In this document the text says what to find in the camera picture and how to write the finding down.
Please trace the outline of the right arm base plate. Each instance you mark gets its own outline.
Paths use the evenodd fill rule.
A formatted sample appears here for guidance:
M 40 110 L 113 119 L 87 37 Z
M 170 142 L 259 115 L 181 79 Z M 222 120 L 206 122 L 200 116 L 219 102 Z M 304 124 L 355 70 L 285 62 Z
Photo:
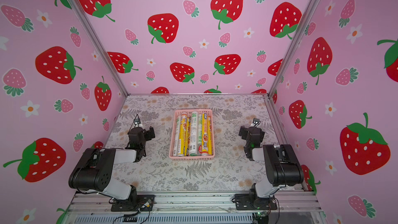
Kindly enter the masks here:
M 231 200 L 238 211 L 278 210 L 275 198 L 259 198 L 250 194 L 235 194 Z

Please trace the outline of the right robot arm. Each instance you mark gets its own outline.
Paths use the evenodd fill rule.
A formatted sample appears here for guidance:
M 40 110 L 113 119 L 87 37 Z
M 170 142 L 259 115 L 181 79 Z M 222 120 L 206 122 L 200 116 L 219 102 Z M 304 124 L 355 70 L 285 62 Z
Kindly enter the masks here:
M 256 126 L 242 126 L 238 135 L 246 141 L 246 157 L 265 165 L 266 177 L 253 184 L 249 191 L 252 202 L 268 200 L 278 190 L 304 181 L 304 172 L 291 145 L 262 145 L 265 132 Z

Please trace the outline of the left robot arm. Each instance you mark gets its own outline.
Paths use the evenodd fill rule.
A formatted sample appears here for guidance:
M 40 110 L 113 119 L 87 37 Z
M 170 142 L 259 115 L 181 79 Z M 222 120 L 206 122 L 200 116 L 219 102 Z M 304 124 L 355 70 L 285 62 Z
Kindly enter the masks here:
M 129 142 L 125 149 L 86 149 L 69 177 L 69 187 L 82 194 L 100 193 L 116 202 L 136 206 L 136 188 L 114 178 L 113 167 L 140 162 L 146 156 L 146 142 L 155 138 L 155 132 L 153 127 L 134 127 L 127 134 Z

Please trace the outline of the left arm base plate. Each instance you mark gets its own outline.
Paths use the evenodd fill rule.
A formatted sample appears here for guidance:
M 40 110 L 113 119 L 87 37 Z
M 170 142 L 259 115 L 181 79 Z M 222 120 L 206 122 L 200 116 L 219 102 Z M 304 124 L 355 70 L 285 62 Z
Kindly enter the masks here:
M 114 200 L 112 212 L 150 212 L 153 209 L 155 195 L 136 195 L 127 200 Z

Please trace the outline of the white grape wrap roll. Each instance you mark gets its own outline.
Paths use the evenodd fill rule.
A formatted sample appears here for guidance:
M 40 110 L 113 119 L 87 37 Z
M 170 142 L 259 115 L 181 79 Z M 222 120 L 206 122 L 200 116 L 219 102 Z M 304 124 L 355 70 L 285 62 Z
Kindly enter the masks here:
M 198 155 L 198 116 L 199 112 L 193 111 L 190 119 L 189 156 Z

